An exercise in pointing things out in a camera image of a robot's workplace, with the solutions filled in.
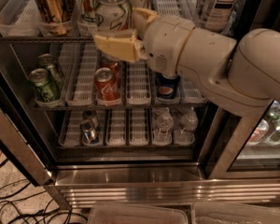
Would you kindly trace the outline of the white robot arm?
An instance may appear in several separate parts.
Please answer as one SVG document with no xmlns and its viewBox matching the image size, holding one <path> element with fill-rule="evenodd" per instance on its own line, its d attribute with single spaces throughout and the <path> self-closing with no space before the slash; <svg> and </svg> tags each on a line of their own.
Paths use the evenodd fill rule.
<svg viewBox="0 0 280 224">
<path fill-rule="evenodd" d="M 241 40 L 197 28 L 193 21 L 133 11 L 133 27 L 96 31 L 96 47 L 113 58 L 192 81 L 207 100 L 237 116 L 280 103 L 280 33 L 256 29 Z"/>
</svg>

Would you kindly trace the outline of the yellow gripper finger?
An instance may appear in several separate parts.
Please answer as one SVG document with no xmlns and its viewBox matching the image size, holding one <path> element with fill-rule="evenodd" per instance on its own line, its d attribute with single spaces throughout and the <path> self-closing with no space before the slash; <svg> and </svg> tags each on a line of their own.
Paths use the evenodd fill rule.
<svg viewBox="0 0 280 224">
<path fill-rule="evenodd" d="M 155 10 L 142 7 L 135 7 L 133 9 L 133 28 L 141 39 L 144 38 L 148 26 L 159 17 L 160 15 Z"/>
<path fill-rule="evenodd" d="M 92 35 L 96 48 L 113 58 L 135 63 L 147 58 L 144 44 L 135 29 L 95 31 Z"/>
</svg>

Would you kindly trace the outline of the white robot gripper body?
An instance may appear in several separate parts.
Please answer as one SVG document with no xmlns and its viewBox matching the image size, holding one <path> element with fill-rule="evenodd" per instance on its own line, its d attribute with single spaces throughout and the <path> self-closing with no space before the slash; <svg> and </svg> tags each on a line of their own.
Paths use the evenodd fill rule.
<svg viewBox="0 0 280 224">
<path fill-rule="evenodd" d="M 148 67 L 175 76 L 178 57 L 194 28 L 193 21 L 175 15 L 161 15 L 152 22 L 143 38 Z"/>
</svg>

